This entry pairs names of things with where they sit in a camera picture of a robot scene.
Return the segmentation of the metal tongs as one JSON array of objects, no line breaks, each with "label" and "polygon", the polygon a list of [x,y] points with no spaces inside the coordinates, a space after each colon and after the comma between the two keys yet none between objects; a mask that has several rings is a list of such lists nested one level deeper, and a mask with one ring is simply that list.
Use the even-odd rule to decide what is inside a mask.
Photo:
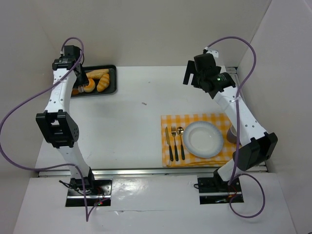
[{"label": "metal tongs", "polygon": [[78,91],[79,93],[84,92],[84,86],[89,84],[88,77],[86,73],[82,70],[80,74],[77,76],[77,81],[78,81]]}]

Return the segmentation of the sugared orange round cake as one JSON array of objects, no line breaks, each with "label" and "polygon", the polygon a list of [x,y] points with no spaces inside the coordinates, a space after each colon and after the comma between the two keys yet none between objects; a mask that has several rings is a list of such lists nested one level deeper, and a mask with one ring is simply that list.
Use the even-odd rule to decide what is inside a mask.
[{"label": "sugared orange round cake", "polygon": [[76,88],[74,88],[74,89],[72,89],[72,93],[71,93],[71,95],[78,95],[80,92],[79,92],[79,89],[76,89]]}]

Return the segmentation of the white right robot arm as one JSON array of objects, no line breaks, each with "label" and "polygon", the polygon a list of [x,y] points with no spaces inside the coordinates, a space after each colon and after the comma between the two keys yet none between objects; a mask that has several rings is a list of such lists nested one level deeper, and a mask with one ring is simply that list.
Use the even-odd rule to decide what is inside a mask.
[{"label": "white right robot arm", "polygon": [[234,177],[270,159],[278,142],[276,134],[269,134],[255,119],[238,93],[236,83],[221,71],[213,54],[201,54],[188,61],[183,83],[209,94],[237,131],[240,145],[233,158],[214,171],[215,186],[232,183]]}]

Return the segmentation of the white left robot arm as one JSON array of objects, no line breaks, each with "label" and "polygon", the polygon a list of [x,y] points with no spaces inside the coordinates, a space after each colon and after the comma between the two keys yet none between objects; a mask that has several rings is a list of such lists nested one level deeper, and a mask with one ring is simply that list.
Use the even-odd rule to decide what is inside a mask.
[{"label": "white left robot arm", "polygon": [[60,58],[52,64],[54,88],[45,110],[36,115],[36,123],[46,142],[56,148],[70,165],[69,188],[92,190],[95,178],[78,146],[78,125],[69,114],[72,89],[87,81],[79,61],[81,54],[82,50],[77,46],[63,46]]}]

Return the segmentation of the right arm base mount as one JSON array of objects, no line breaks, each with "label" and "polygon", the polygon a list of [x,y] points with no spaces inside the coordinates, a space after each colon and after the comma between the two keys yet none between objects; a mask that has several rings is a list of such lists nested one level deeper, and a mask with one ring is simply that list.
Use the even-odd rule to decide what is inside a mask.
[{"label": "right arm base mount", "polygon": [[204,204],[225,204],[233,199],[233,203],[243,203],[242,189],[239,179],[235,179],[231,185],[227,182],[217,183],[212,177],[198,177],[194,184],[199,192],[199,203]]}]

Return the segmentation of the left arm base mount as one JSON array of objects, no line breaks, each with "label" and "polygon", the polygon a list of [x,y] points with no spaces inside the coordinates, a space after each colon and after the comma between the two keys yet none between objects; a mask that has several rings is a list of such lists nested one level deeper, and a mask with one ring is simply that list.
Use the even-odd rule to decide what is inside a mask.
[{"label": "left arm base mount", "polygon": [[[67,189],[66,207],[83,207],[84,198],[83,190],[74,188],[70,183],[59,181]],[[112,193],[112,180],[111,179],[99,179],[94,181],[94,188],[86,189],[86,201],[88,207],[97,206],[110,206],[111,205],[111,193]]]}]

